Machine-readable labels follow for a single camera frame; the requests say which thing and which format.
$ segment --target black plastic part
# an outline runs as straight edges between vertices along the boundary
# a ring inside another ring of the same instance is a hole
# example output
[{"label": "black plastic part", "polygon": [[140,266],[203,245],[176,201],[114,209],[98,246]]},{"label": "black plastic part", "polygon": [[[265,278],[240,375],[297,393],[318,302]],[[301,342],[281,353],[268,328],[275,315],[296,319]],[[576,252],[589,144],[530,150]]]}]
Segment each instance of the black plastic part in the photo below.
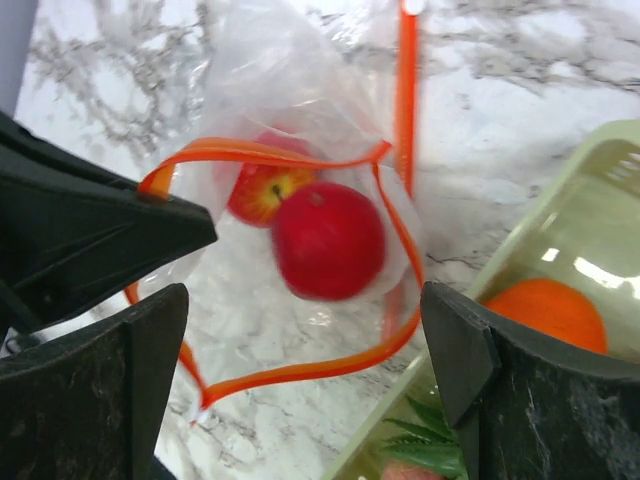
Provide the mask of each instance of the black plastic part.
[{"label": "black plastic part", "polygon": [[172,285],[0,361],[0,475],[169,480],[153,449],[187,321]]},{"label": "black plastic part", "polygon": [[216,241],[205,208],[136,187],[0,115],[0,330],[78,316]]},{"label": "black plastic part", "polygon": [[640,365],[428,282],[423,328],[470,480],[640,478]]}]

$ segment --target pineapple crown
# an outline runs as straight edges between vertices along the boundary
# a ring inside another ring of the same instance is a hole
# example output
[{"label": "pineapple crown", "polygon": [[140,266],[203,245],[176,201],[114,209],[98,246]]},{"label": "pineapple crown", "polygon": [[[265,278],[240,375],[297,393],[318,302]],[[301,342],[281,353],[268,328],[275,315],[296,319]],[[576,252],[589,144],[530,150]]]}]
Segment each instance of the pineapple crown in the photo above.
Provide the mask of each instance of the pineapple crown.
[{"label": "pineapple crown", "polygon": [[467,480],[460,444],[455,432],[447,426],[442,409],[411,397],[407,397],[407,403],[420,422],[385,419],[402,433],[384,440],[381,451],[394,460],[444,477]]}]

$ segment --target transparent bag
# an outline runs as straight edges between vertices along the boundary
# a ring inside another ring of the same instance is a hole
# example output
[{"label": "transparent bag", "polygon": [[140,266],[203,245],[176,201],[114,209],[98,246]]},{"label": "transparent bag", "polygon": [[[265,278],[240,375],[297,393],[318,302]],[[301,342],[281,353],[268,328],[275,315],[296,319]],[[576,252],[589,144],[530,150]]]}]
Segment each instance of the transparent bag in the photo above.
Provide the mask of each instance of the transparent bag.
[{"label": "transparent bag", "polygon": [[[202,410],[248,388],[374,366],[419,324],[415,19],[401,29],[414,50],[403,50],[400,35],[404,73],[393,89],[348,64],[336,45],[370,33],[382,12],[411,18],[388,0],[359,8],[330,26],[332,43],[284,0],[228,5],[197,135],[175,136],[173,146],[189,143],[140,183],[141,192],[205,206],[216,224],[216,243],[126,292],[135,302],[187,285],[180,360]],[[379,95],[380,85],[391,92]],[[395,124],[380,100],[394,92]]]}]

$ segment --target marble countertop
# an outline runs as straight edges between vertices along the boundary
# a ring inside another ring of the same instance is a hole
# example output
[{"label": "marble countertop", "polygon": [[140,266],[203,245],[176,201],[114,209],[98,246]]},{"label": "marble countertop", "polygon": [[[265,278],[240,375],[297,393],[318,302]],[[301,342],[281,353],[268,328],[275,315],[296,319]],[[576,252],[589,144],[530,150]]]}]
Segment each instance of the marble countertop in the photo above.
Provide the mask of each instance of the marble countertop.
[{"label": "marble countertop", "polygon": [[[297,1],[322,25],[358,0],[325,2],[332,11]],[[585,134],[640,113],[640,6],[428,5],[417,207],[429,236],[428,276],[464,289]],[[140,159],[166,127],[167,58],[179,46],[215,45],[217,6],[41,0],[16,119],[140,178]],[[392,46],[369,52],[390,65]],[[317,480],[422,344],[418,336],[360,374],[235,395],[194,428],[178,369],[157,454],[179,480]]]}]

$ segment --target orange bag rim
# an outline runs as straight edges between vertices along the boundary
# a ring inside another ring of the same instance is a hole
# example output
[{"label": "orange bag rim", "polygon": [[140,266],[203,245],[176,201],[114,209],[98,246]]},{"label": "orange bag rim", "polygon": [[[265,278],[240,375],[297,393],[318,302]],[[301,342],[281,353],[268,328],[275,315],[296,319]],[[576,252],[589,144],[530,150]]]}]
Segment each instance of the orange bag rim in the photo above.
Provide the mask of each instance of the orange bag rim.
[{"label": "orange bag rim", "polygon": [[[398,58],[398,79],[396,85],[396,162],[395,169],[409,195],[413,196],[415,108],[416,108],[416,66],[418,52],[417,17],[409,15],[400,6],[400,48]],[[395,210],[382,187],[379,164],[391,150],[391,145],[381,141],[369,149],[362,157],[343,162],[324,162],[313,157],[297,154],[278,147],[258,144],[247,140],[221,137],[199,138],[188,144],[180,152],[162,162],[140,182],[138,191],[167,199],[174,168],[183,163],[232,161],[256,165],[272,165],[308,168],[314,170],[345,169],[359,165],[371,165],[378,192],[399,236],[418,285],[425,281],[421,255],[402,218]],[[390,334],[390,324],[397,322],[399,314],[395,299],[402,293],[402,285],[387,294],[387,305],[383,323],[383,339],[375,347],[339,359],[289,365],[276,369],[256,372],[243,377],[207,385],[203,380],[186,341],[182,342],[179,361],[196,383],[201,394],[200,408],[206,410],[218,400],[234,393],[260,386],[301,380],[314,380],[356,373],[379,365],[402,349],[413,337],[420,324],[420,311],[416,309],[408,322],[395,333]],[[125,289],[130,304],[139,301],[137,282]]]}]

